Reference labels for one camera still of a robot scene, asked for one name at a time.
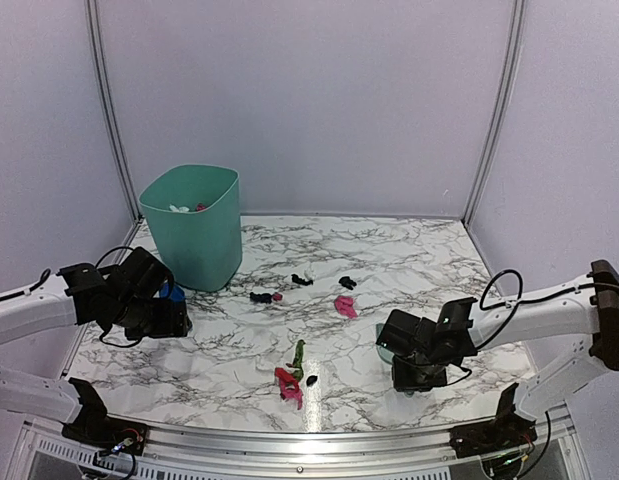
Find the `white wall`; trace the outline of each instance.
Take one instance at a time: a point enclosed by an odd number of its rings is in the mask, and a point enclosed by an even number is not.
[[[529,289],[619,271],[619,0],[529,2],[524,49],[471,230]],[[532,343],[545,365],[567,340]],[[569,402],[593,478],[619,479],[619,374]]]
[[[97,96],[83,2],[0,1],[0,291],[95,261],[131,226]],[[55,376],[75,329],[0,347]],[[20,415],[0,412],[0,478]]]
[[[248,212],[462,214],[512,2],[102,2],[132,176],[203,162]]]

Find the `teal trash bin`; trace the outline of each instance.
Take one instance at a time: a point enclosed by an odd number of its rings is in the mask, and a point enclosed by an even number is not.
[[[200,203],[206,209],[196,212]],[[149,185],[140,205],[176,282],[203,292],[215,292],[229,282],[242,261],[238,172],[181,165]],[[173,212],[170,205],[190,211]]]

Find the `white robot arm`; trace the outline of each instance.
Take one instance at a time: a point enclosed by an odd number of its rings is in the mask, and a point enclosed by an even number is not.
[[[167,296],[154,298],[165,283]],[[169,269],[142,248],[133,250],[121,265],[98,269],[83,263],[63,268],[57,275],[47,270],[31,287],[0,294],[0,345],[43,330],[93,321],[103,329],[103,337],[119,325],[127,339],[136,343],[145,337],[184,337],[191,323],[185,302],[169,298],[173,285]],[[114,447],[129,429],[146,431],[140,423],[108,417],[88,382],[46,379],[2,366],[0,409],[61,422],[64,436],[101,447]],[[136,440],[135,453],[141,453],[143,442]]]
[[[484,305],[485,294],[480,301],[468,297],[446,303],[437,322],[399,310],[391,313],[377,344],[394,353],[397,391],[444,387],[448,365],[461,367],[465,357],[498,345],[555,335],[586,336],[532,378],[504,390],[493,420],[454,427],[451,446],[459,457],[535,440],[535,422],[549,408],[594,378],[619,371],[619,275],[608,262],[593,262],[589,274],[572,282],[520,292],[490,305]]]

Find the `pink cloth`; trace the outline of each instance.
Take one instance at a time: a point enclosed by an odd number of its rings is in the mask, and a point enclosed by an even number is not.
[[[336,310],[338,310],[338,313],[341,315],[345,315],[348,318],[358,318],[358,314],[353,309],[353,302],[353,298],[340,295],[336,298],[334,304],[336,306]]]
[[[282,399],[296,399],[298,401],[298,410],[300,410],[302,408],[302,390],[300,390],[298,381],[284,368],[276,368],[274,374],[279,381],[280,396]]]

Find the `green toy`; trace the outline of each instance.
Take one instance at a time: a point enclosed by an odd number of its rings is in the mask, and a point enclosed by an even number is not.
[[[302,371],[302,357],[304,356],[305,341],[298,340],[296,344],[296,355],[293,357],[293,363],[288,363],[287,367],[295,368],[296,371],[291,374],[298,382],[302,380],[305,373]]]

